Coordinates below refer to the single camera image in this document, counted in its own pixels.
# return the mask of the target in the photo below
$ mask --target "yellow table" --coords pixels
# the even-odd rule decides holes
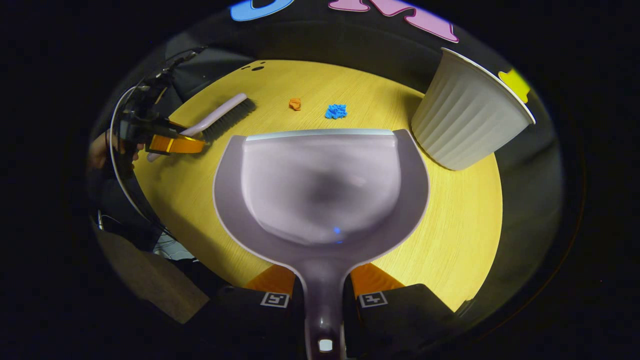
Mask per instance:
[[[204,265],[242,286],[270,264],[237,245],[213,207],[212,182],[232,135],[302,129],[410,128],[424,94],[366,72],[307,61],[260,60],[195,95],[171,115],[192,126],[223,102],[246,93],[258,108],[205,152],[162,156],[141,152],[135,173],[163,223]],[[252,70],[263,66],[263,69]],[[288,107],[301,98],[301,111]],[[325,119],[330,104],[346,104],[348,116]],[[493,155],[470,168],[447,170],[423,153],[431,178],[429,208],[401,246],[374,261],[405,285],[422,283],[457,310],[475,296],[493,263],[502,225],[502,192]]]

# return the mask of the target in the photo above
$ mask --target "brush handle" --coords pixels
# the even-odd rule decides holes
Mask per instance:
[[[193,135],[196,135],[197,133],[201,133],[204,129],[207,129],[214,122],[216,122],[218,119],[224,116],[224,114],[228,113],[231,109],[238,106],[238,104],[240,104],[244,100],[246,100],[245,93],[241,92],[240,94],[237,94],[236,96],[227,100],[224,104],[220,105],[212,113],[208,114],[198,124],[191,126],[189,129],[186,129],[185,131],[181,132],[180,135],[193,136]],[[160,157],[160,154],[150,153],[147,155],[147,161],[152,163],[159,157]]]

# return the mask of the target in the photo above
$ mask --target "brush bristles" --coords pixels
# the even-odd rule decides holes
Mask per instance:
[[[212,142],[222,136],[222,134],[229,130],[233,125],[236,125],[240,120],[247,117],[247,115],[255,109],[255,102],[251,99],[245,99],[233,109],[229,110],[226,114],[222,115],[222,117],[211,124],[211,126],[204,129],[204,131],[202,131],[202,135],[207,142]]]

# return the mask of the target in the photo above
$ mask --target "orange paper scrap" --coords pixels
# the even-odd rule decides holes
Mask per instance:
[[[294,97],[293,99],[289,100],[289,107],[292,108],[293,110],[299,111],[300,99],[297,97]]]

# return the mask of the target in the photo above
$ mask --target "blue foam letter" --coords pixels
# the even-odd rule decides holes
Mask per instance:
[[[231,19],[234,19],[235,21],[255,20],[260,17],[265,17],[272,13],[279,12],[291,5],[291,3],[293,3],[293,0],[275,0],[267,6],[256,9],[251,5],[251,0],[246,0],[242,3],[231,6]]]

